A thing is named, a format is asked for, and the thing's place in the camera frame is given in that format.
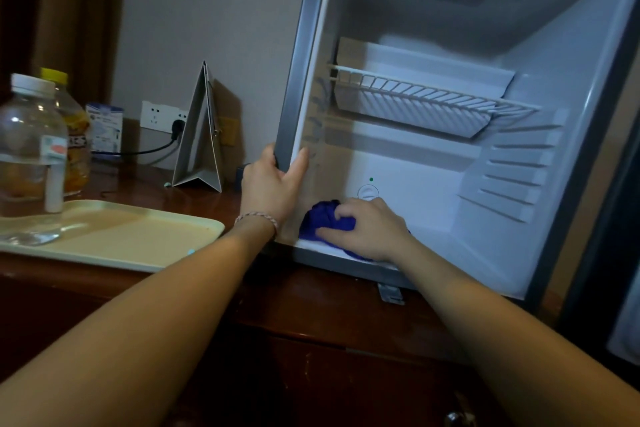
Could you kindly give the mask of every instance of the yellow bottle cap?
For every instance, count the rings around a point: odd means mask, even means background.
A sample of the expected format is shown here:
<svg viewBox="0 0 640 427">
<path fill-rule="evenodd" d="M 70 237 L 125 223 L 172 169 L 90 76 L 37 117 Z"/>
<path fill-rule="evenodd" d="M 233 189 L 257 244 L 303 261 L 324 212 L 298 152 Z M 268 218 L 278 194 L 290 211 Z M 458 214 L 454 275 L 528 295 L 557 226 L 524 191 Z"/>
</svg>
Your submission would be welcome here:
<svg viewBox="0 0 640 427">
<path fill-rule="evenodd" d="M 43 80 L 49 80 L 60 85 L 66 85 L 69 81 L 69 75 L 63 73 L 62 71 L 50 69 L 48 67 L 40 68 L 40 77 Z"/>
</svg>

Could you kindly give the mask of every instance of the blue rag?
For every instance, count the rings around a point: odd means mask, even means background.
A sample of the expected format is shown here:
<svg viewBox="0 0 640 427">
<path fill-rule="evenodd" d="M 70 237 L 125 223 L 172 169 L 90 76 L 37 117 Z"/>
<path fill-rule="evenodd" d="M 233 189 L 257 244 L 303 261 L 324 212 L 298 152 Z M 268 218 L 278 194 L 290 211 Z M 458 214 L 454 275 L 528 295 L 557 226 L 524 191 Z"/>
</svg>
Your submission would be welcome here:
<svg viewBox="0 0 640 427">
<path fill-rule="evenodd" d="M 331 245 L 334 248 L 340 248 L 333 245 L 320 237 L 316 236 L 316 230 L 318 228 L 331 228 L 334 230 L 342 230 L 350 232 L 356 227 L 356 219 L 351 217 L 335 219 L 335 209 L 340 205 L 340 201 L 333 199 L 332 201 L 320 201 L 314 204 L 314 206 L 307 211 L 302 224 L 300 225 L 300 231 L 298 232 L 298 238 L 303 240 L 319 241 Z M 344 253 L 353 257 L 354 259 L 364 260 L 371 262 L 369 259 L 365 259 L 356 253 L 344 250 Z"/>
</svg>

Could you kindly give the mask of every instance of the beige tray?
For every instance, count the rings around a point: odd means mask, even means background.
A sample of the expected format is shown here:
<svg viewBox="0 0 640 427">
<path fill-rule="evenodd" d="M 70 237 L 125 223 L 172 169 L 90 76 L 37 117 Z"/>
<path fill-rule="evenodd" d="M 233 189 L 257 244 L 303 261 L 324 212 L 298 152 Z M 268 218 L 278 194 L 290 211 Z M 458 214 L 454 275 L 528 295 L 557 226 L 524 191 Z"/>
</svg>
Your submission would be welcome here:
<svg viewBox="0 0 640 427">
<path fill-rule="evenodd" d="M 92 199 L 68 201 L 62 217 L 59 239 L 41 246 L 0 243 L 0 252 L 157 272 L 225 229 L 216 220 Z"/>
</svg>

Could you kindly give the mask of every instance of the braided bracelet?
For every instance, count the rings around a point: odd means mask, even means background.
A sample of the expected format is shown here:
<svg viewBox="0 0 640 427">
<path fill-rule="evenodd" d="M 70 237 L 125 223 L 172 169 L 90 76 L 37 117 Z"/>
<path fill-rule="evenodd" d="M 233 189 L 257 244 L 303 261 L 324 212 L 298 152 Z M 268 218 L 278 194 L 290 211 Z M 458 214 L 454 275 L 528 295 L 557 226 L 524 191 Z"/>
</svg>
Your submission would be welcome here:
<svg viewBox="0 0 640 427">
<path fill-rule="evenodd" d="M 278 230 L 280 229 L 280 227 L 278 226 L 278 221 L 276 221 L 276 219 L 270 214 L 263 213 L 261 211 L 250 211 L 249 213 L 241 214 L 236 218 L 236 221 L 234 222 L 234 226 L 236 226 L 240 220 L 242 220 L 243 218 L 246 218 L 247 216 L 262 216 L 263 218 L 266 218 L 267 220 L 271 221 L 274 228 L 276 229 L 276 235 L 278 234 Z"/>
</svg>

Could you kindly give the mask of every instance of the tent card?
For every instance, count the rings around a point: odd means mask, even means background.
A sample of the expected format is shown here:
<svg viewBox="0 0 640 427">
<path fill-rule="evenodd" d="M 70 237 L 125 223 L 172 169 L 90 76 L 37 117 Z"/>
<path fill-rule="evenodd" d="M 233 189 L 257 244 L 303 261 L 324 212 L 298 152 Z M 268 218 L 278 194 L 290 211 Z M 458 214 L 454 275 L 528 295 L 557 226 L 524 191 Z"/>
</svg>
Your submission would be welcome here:
<svg viewBox="0 0 640 427">
<path fill-rule="evenodd" d="M 193 92 L 171 185 L 178 186 L 195 179 L 200 179 L 222 192 L 220 127 L 206 61 L 202 63 L 198 83 Z"/>
</svg>

